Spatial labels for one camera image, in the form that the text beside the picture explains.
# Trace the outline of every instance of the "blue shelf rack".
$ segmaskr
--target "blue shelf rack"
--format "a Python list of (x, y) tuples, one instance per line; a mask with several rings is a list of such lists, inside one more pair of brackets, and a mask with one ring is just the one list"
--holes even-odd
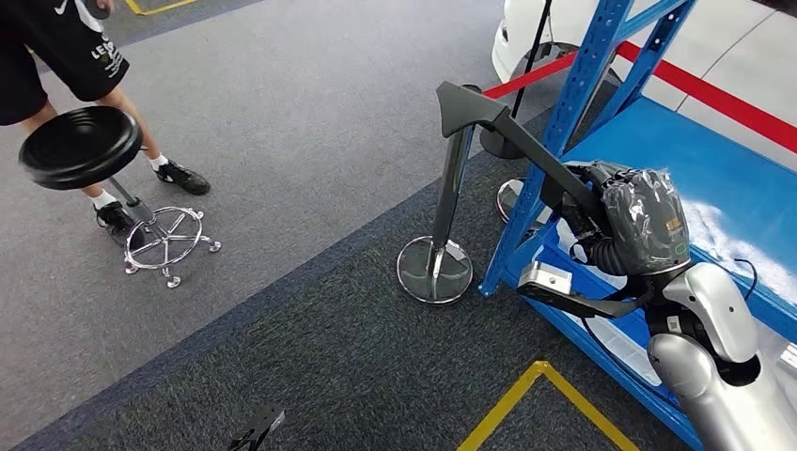
[[(775, 332), (797, 342), (797, 307), (793, 304), (797, 300), (776, 294), (783, 286), (797, 287), (797, 241), (791, 236), (797, 224), (797, 202), (793, 200), (797, 174), (641, 95), (695, 0), (662, 0), (628, 19), (632, 2), (599, 3), (542, 143), (559, 158), (564, 156), (565, 146), (617, 46), (656, 23), (626, 81), (603, 108), (587, 137), (567, 153), (567, 160), (600, 159), (633, 167), (667, 168), (685, 204), (715, 212), (714, 235), (753, 250), (753, 255), (738, 257), (748, 258), (759, 271), (774, 268), (772, 273), (780, 274), (759, 280), (750, 297), (750, 309)], [(530, 164), (526, 179), (479, 286), (482, 294), (492, 295), (501, 282), (517, 287), (520, 273), (533, 259), (572, 272), (573, 288), (591, 298), (614, 290), (559, 249), (555, 215), (524, 240), (525, 232), (544, 208), (539, 202), (542, 172)], [(695, 246), (692, 258), (717, 262), (709, 251)], [(739, 275), (734, 278), (742, 292), (750, 288), (750, 280)], [(576, 322), (558, 310), (528, 301), (687, 444), (703, 449), (685, 415), (629, 377)], [(647, 345), (648, 329), (641, 311), (613, 323), (642, 348)], [(673, 398), (662, 386), (654, 389)]]

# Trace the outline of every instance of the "black cable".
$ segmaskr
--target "black cable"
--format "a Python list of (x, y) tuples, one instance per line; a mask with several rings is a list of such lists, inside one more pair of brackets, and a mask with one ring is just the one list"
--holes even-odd
[(586, 332), (589, 334), (589, 336), (592, 337), (593, 340), (595, 340), (595, 343), (598, 346), (601, 347), (603, 352), (605, 352), (606, 355), (608, 355), (609, 358), (612, 359), (612, 361), (615, 363), (615, 365), (619, 366), (623, 370), (623, 372), (625, 374), (627, 374), (631, 379), (635, 380), (636, 383), (638, 383), (638, 384), (642, 385), (643, 387), (645, 387), (645, 389), (648, 390), (649, 393), (651, 393), (655, 397), (658, 397), (659, 400), (661, 400), (662, 402), (667, 403), (668, 406), (670, 406), (671, 408), (675, 409), (676, 411), (683, 413), (683, 411), (680, 409), (680, 407), (678, 405), (673, 403), (671, 400), (669, 400), (667, 397), (665, 397), (661, 393), (657, 392), (656, 389), (654, 389), (652, 385), (650, 385), (646, 381), (643, 381), (642, 378), (640, 378), (639, 375), (636, 374), (635, 371), (632, 371), (630, 368), (628, 368), (623, 361), (621, 361), (612, 351), (610, 351), (608, 348), (606, 348), (606, 345), (604, 345), (603, 342), (598, 338), (598, 336), (595, 335), (594, 332), (592, 332), (592, 328), (589, 327), (589, 324), (586, 322), (586, 319), (581, 318), (581, 323), (584, 324), (584, 328), (586, 329)]
[(758, 271), (756, 271), (756, 265), (753, 264), (750, 260), (745, 260), (744, 258), (734, 258), (733, 261), (740, 261), (743, 263), (747, 263), (750, 265), (750, 269), (753, 270), (753, 283), (750, 285), (750, 289), (747, 290), (747, 294), (744, 295), (744, 301), (750, 298), (750, 295), (753, 294), (753, 290), (756, 289), (756, 285), (758, 284)]

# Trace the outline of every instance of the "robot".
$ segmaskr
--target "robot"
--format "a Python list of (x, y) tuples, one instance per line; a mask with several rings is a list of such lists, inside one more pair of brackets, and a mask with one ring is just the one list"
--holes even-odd
[(448, 82), (437, 93), (444, 137), (475, 124), (503, 135), (545, 173), (539, 200), (576, 237), (571, 257), (628, 280), (590, 300), (571, 292), (570, 273), (534, 261), (520, 277), (520, 294), (582, 319), (641, 308), (651, 365), (706, 449), (797, 450), (797, 411), (758, 349), (755, 319), (726, 270), (691, 260), (683, 208), (666, 173), (561, 163), (504, 104)]

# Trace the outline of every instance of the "white sock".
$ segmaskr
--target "white sock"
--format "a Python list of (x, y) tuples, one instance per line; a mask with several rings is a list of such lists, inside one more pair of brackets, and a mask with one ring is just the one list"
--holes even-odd
[(90, 197), (91, 203), (94, 204), (94, 208), (99, 210), (102, 207), (110, 204), (111, 202), (116, 202), (117, 199), (112, 195), (108, 194), (107, 191), (102, 190), (102, 194), (98, 195), (97, 197)]
[(153, 171), (157, 171), (159, 167), (161, 167), (162, 165), (164, 165), (166, 163), (169, 163), (169, 160), (163, 154), (161, 154), (160, 157), (158, 157), (158, 158), (156, 158), (154, 160), (152, 160), (150, 158), (147, 158), (147, 160), (149, 161), (149, 164), (152, 165), (152, 170)]

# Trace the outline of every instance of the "stanchion post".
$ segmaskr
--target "stanchion post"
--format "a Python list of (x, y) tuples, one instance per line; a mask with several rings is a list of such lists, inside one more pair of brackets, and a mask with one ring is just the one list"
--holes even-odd
[(398, 255), (401, 286), (423, 303), (452, 303), (473, 280), (473, 264), (465, 251), (449, 239), (460, 197), (475, 126), (448, 139), (443, 186), (434, 214), (432, 235), (410, 241)]

